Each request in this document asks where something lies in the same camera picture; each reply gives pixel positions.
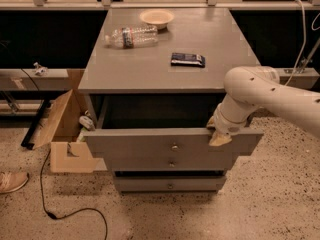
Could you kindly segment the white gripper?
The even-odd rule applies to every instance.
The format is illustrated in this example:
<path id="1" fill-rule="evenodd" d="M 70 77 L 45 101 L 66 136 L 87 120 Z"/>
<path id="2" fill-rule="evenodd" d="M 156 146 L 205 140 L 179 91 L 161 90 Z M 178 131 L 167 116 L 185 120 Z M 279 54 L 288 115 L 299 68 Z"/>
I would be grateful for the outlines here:
<path id="1" fill-rule="evenodd" d="M 232 141 L 230 135 L 237 135 L 240 129 L 246 125 L 248 112 L 238 105 L 224 105 L 220 103 L 213 116 L 208 120 L 206 127 L 214 128 L 209 145 L 222 146 Z"/>

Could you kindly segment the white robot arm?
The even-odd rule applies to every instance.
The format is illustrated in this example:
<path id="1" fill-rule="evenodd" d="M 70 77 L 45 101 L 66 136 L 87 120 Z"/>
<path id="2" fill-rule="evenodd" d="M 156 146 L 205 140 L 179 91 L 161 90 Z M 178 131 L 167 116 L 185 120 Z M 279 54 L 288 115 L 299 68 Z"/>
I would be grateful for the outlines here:
<path id="1" fill-rule="evenodd" d="M 320 137 L 320 94 L 280 83 L 272 67 L 239 66 L 224 77 L 226 95 L 207 122 L 210 146 L 230 143 L 260 107 Z"/>

